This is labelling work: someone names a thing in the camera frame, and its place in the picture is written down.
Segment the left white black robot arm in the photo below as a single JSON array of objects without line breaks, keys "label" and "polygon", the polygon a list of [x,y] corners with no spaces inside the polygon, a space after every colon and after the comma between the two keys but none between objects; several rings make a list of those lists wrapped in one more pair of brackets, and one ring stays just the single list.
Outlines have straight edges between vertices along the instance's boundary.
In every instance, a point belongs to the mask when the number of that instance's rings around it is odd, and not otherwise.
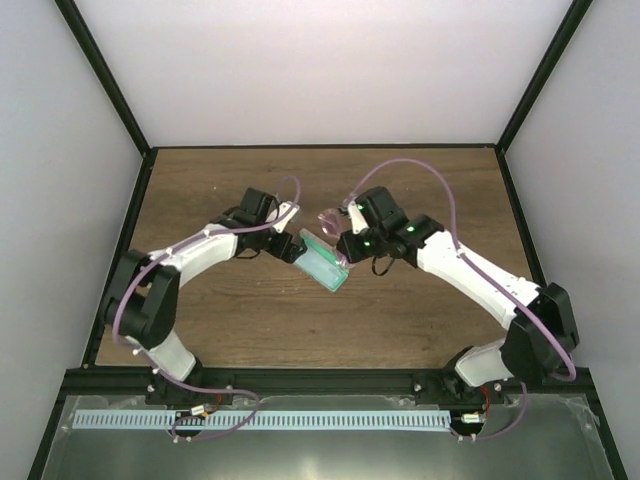
[{"label": "left white black robot arm", "polygon": [[209,268],[252,250],[292,264],[306,252],[302,240],[286,231],[299,213],[295,201],[249,188],[231,207],[186,239],[148,253],[131,250],[119,260],[101,300],[100,320],[116,343],[128,343],[171,377],[170,393],[181,403],[196,402],[203,377],[198,359],[175,331],[179,291]]}]

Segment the grey green glasses case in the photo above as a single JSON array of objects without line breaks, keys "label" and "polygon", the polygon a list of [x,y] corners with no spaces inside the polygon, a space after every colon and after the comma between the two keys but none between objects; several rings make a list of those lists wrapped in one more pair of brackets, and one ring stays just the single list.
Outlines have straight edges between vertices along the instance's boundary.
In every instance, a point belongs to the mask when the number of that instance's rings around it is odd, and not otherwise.
[{"label": "grey green glasses case", "polygon": [[293,263],[330,292],[336,292],[347,280],[349,268],[334,248],[307,229],[301,229],[300,238],[305,252]]}]

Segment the pink sunglasses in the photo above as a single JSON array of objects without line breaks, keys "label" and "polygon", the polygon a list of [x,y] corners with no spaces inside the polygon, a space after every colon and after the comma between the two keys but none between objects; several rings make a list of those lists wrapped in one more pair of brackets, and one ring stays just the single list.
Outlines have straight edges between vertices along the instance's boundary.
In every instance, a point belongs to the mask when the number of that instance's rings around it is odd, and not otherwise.
[{"label": "pink sunglasses", "polygon": [[[340,208],[329,208],[318,214],[318,220],[324,235],[335,241],[338,241],[341,234],[347,230],[343,225],[345,219],[346,214]],[[347,257],[338,251],[337,246],[334,246],[332,250],[337,264],[341,268],[350,270],[353,267]]]}]

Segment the light blue cleaning cloth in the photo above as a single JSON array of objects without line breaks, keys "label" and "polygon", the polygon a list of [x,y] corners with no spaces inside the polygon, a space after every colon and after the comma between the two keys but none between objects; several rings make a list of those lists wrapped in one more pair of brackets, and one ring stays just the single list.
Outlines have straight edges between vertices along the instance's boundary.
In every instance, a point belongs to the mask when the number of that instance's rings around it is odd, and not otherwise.
[{"label": "light blue cleaning cloth", "polygon": [[314,245],[308,245],[306,253],[294,265],[330,291],[338,290],[348,276],[332,253]]}]

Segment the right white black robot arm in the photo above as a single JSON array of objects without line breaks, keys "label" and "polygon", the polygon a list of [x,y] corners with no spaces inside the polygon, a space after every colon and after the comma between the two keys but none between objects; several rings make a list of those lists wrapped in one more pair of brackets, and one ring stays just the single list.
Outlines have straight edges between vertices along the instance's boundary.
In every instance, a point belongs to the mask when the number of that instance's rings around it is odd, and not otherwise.
[{"label": "right white black robot arm", "polygon": [[349,227],[336,248],[350,264],[389,257],[443,280],[475,301],[504,329],[503,338],[459,352],[445,367],[447,396],[465,403],[481,386],[514,378],[538,388],[566,366],[579,335],[568,293],[539,286],[457,245],[431,217],[409,218],[385,187],[339,207]]}]

